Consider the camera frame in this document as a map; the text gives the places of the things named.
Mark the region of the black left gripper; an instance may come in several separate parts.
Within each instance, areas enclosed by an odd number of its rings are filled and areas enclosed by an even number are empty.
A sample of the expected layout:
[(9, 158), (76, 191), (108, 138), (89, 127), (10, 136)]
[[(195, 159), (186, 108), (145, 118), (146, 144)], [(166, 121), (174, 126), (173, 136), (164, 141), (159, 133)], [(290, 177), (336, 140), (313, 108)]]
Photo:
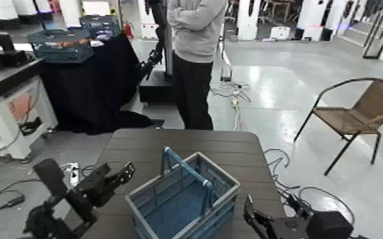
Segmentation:
[(106, 184), (105, 176), (110, 171), (110, 166), (105, 163), (93, 170), (75, 188), (67, 191), (66, 201), (84, 223), (91, 224), (98, 219), (96, 208), (105, 206), (115, 195), (115, 189), (133, 178), (136, 168), (132, 162), (128, 162)]

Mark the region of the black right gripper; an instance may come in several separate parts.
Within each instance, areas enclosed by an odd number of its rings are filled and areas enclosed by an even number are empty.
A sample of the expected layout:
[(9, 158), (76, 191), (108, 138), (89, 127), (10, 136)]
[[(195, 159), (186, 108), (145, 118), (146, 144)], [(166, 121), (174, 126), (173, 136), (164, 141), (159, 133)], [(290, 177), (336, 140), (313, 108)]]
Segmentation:
[(256, 210), (253, 203), (252, 196), (247, 195), (244, 202), (243, 216), (247, 224), (254, 229), (260, 238), (273, 238), (273, 234), (277, 239), (309, 239), (305, 219), (311, 216), (312, 209), (301, 198), (293, 194), (288, 196), (288, 205), (296, 212), (297, 217), (273, 219), (271, 216)]

